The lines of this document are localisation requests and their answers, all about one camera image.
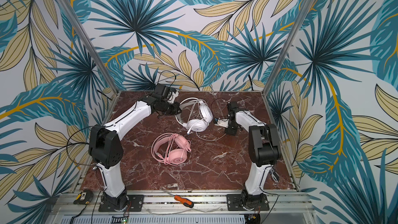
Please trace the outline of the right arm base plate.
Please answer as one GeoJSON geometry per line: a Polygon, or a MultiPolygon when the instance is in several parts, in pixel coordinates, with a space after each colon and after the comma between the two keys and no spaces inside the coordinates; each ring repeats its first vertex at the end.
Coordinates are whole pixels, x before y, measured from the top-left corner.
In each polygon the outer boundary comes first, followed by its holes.
{"type": "Polygon", "coordinates": [[[269,211],[269,203],[264,193],[259,195],[248,195],[245,191],[240,194],[228,194],[228,211],[251,211],[258,210],[269,211]]]}

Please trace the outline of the pink headphones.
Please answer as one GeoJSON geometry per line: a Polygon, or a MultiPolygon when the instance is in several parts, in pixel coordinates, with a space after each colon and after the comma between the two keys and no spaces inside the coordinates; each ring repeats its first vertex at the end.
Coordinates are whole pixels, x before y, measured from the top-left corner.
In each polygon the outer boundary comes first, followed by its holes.
{"type": "Polygon", "coordinates": [[[161,134],[151,146],[153,159],[170,166],[185,163],[189,152],[191,152],[191,141],[177,133],[161,134]]]}

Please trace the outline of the white headphones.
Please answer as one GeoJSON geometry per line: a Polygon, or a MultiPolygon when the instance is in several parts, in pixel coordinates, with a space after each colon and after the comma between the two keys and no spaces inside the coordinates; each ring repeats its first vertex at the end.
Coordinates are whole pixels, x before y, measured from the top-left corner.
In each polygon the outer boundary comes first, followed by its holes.
{"type": "Polygon", "coordinates": [[[181,110],[189,110],[188,120],[184,122],[180,114],[176,115],[177,122],[187,130],[187,134],[205,131],[213,120],[210,107],[203,99],[189,97],[180,104],[181,110]]]}

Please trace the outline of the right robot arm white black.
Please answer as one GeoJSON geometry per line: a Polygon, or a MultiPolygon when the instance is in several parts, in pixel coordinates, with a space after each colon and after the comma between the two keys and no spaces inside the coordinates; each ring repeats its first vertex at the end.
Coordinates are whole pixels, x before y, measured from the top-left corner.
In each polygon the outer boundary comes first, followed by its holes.
{"type": "Polygon", "coordinates": [[[235,203],[243,209],[251,210],[265,204],[264,185],[266,178],[282,156],[278,129],[274,124],[267,124],[250,111],[241,108],[237,102],[229,102],[228,126],[226,134],[235,135],[242,127],[248,133],[248,154],[251,168],[240,199],[235,203]]]}

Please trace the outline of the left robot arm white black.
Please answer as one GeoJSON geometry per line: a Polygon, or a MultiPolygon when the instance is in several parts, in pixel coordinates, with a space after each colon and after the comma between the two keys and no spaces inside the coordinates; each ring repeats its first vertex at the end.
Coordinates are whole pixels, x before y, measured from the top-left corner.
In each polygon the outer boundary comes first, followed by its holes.
{"type": "Polygon", "coordinates": [[[123,158],[121,144],[124,136],[139,122],[152,113],[175,116],[181,112],[176,101],[179,93],[175,88],[157,84],[155,90],[139,98],[114,120],[95,125],[90,131],[89,155],[95,162],[103,179],[102,202],[111,209],[125,211],[129,206],[127,190],[122,180],[120,163],[123,158]]]}

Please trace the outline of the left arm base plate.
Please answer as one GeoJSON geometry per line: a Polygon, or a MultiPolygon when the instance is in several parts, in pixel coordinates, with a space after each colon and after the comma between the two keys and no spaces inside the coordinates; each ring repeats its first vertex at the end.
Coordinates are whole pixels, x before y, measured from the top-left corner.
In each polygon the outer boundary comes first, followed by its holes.
{"type": "Polygon", "coordinates": [[[144,203],[144,195],[121,195],[117,198],[103,193],[99,212],[140,212],[144,203]]]}

